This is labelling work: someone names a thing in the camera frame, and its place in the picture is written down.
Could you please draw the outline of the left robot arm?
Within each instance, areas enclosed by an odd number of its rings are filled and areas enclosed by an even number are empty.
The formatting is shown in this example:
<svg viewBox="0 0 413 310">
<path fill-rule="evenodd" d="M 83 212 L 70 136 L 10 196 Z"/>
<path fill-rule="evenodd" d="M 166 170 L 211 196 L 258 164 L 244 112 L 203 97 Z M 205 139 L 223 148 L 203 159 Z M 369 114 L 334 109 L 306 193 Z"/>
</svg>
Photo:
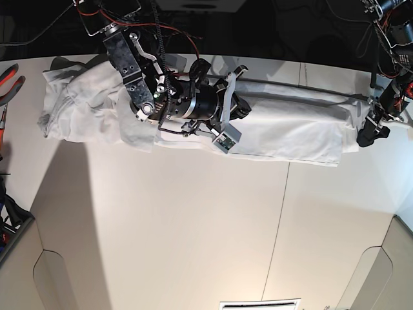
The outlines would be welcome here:
<svg viewBox="0 0 413 310">
<path fill-rule="evenodd" d="M 386 73 L 376 60 L 379 73 L 390 83 L 378 97 L 370 97 L 370 110 L 358 131 L 357 143 L 369 147 L 390 134 L 389 125 L 412 128 L 407 107 L 412 104 L 412 1 L 363 1 L 378 43 L 393 65 Z"/>
</svg>

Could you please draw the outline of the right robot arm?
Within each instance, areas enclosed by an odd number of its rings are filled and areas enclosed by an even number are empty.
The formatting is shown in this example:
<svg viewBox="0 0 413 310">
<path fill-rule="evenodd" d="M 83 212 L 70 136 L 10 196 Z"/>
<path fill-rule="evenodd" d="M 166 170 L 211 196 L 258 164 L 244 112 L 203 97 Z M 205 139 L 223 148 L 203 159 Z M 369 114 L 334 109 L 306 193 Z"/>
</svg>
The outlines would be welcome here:
<svg viewBox="0 0 413 310">
<path fill-rule="evenodd" d="M 235 83 L 247 68 L 239 66 L 210 84 L 211 64 L 200 56 L 190 35 L 160 21 L 155 1 L 75 1 L 74 5 L 87 33 L 104 35 L 110 64 L 120 73 L 139 121 L 180 136 L 199 134 L 205 125 L 219 136 L 230 121 L 250 114 L 251 106 L 235 93 Z M 188 72 L 168 66 L 163 30 L 185 36 L 193 46 L 196 59 Z"/>
</svg>

